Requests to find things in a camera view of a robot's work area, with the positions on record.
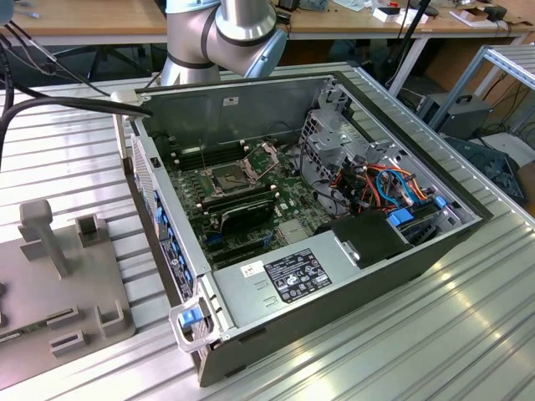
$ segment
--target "aluminum extrusion table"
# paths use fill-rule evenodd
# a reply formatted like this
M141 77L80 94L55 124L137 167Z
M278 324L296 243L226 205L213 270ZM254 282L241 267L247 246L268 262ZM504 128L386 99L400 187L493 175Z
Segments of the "aluminum extrusion table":
M109 223L139 332L8 388L0 398L534 399L535 221L364 72L335 63L274 74L334 69L486 205L493 221L419 279L225 381L199 388L191 357L177 349L166 321L169 303L120 169L111 117L52 106L28 110L13 121L4 149L0 241L16 235L24 200L47 196L56 225L97 212ZM77 85L46 91L95 95ZM354 118L365 129L375 125L363 113Z

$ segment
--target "power cable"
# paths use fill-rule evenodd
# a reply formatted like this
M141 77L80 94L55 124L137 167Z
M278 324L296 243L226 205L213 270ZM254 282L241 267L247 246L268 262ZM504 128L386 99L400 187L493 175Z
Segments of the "power cable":
M9 65L8 56L4 50L2 44L0 43L0 60L2 61L2 69L4 73L4 87L6 89L5 100L3 104L3 115L5 115L9 109L13 107L13 102L15 100L15 88L13 85L13 75L11 73L11 67Z
M10 78L7 78L7 75L3 75L0 78L4 82L10 80ZM4 109L4 115L2 116L2 118L0 118L0 170L2 166L3 144L6 139L6 133L8 131L9 124L18 113L26 109L31 109L33 107L38 107L42 105L54 104L99 113L129 115L133 117L152 116L152 111L138 106L133 106L131 104L116 103L111 102L109 100L100 99L52 97L26 88L20 84L13 83L13 87L17 88L17 90L20 90L25 94L35 96L36 99L24 100L23 102L15 104L9 109Z
M92 90L95 90L97 92L99 92L100 94L103 94L104 96L110 96L110 94L106 93L104 90L102 89L99 89L97 88L96 86L94 86L92 83L90 83L90 81L88 81L87 79L77 75L76 73L74 73L73 71L71 71L69 68L65 67L63 65L63 63L61 63L53 54L51 54L46 48L44 48L43 46L41 46L41 44L39 44L38 42L36 42L26 31L24 31L24 29L20 28L16 23L14 23L13 21L10 21L9 24L16 28L35 48L37 48L41 53L43 53L50 61L52 61L54 64L58 65L61 69L63 69L68 75L70 75L71 77L73 77L74 79L76 79L77 81L79 81L81 84L86 84L87 86L89 86ZM26 45L26 43L20 38L20 36L15 36L15 38L17 39L17 41L20 42L21 46L24 46Z

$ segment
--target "power supply label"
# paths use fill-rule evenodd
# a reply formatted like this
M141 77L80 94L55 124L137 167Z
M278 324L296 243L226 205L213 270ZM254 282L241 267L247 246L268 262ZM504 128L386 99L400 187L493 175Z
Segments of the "power supply label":
M332 284L310 249L272 261L264 265L264 269L286 303Z

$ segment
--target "blue latch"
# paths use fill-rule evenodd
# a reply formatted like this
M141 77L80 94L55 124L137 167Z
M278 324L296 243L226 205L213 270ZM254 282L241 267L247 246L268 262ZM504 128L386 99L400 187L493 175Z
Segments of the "blue latch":
M164 210L161 208L161 206L156 209L156 221L161 223L162 215L164 214Z
M183 328L187 328L192 324L199 323L202 321L202 319L204 319L204 317L202 316L202 312L199 307L194 307L193 309L178 315L178 321Z
M435 196L435 203L441 209L444 209L448 202L442 196Z
M390 216L388 216L388 220L395 227L407 221L411 221L412 219L414 219L414 216L411 215L411 213L409 213L409 211L406 209L398 209L397 211L390 213Z

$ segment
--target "motherboard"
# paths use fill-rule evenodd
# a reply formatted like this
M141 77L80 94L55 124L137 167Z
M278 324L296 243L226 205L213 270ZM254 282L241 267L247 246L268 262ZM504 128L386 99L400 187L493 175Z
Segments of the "motherboard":
M171 150L166 170L215 269L306 239L337 213L303 182L292 144L271 139Z

